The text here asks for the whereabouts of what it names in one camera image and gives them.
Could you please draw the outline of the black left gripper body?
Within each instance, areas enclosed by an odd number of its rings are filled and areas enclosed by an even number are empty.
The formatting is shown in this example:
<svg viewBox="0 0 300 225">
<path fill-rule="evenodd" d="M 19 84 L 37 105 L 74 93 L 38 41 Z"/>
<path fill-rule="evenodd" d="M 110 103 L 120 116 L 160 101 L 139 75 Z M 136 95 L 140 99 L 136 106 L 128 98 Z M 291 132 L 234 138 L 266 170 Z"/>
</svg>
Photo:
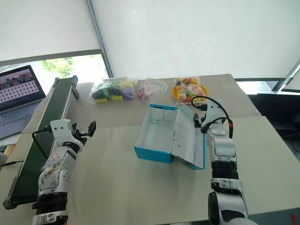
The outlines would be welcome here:
<svg viewBox="0 0 300 225">
<path fill-rule="evenodd" d="M 80 144 L 84 146 L 86 144 L 87 138 L 83 137 L 83 134 L 79 131 L 79 129 L 73 129 L 71 133 L 74 138 L 74 140 L 70 141 L 72 144 L 77 146 Z"/>
</svg>

